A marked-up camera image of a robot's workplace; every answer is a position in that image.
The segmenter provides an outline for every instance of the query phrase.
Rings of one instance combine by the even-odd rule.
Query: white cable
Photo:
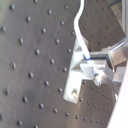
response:
[[[83,36],[80,32],[80,28],[79,28],[79,19],[83,13],[83,10],[84,10],[84,0],[81,0],[81,3],[80,3],[80,9],[74,19],[74,30],[75,30],[75,33],[76,33],[76,38],[80,44],[80,47],[83,51],[83,54],[85,56],[86,59],[90,59],[90,53],[88,51],[88,48],[84,42],[84,39],[83,39]]]

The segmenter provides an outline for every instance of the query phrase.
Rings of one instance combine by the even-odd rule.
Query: gray metal surface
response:
[[[109,86],[86,81],[77,105],[63,100],[78,2],[0,1],[1,128],[107,126],[115,103]],[[125,36],[105,0],[85,1],[80,26],[91,51]]]

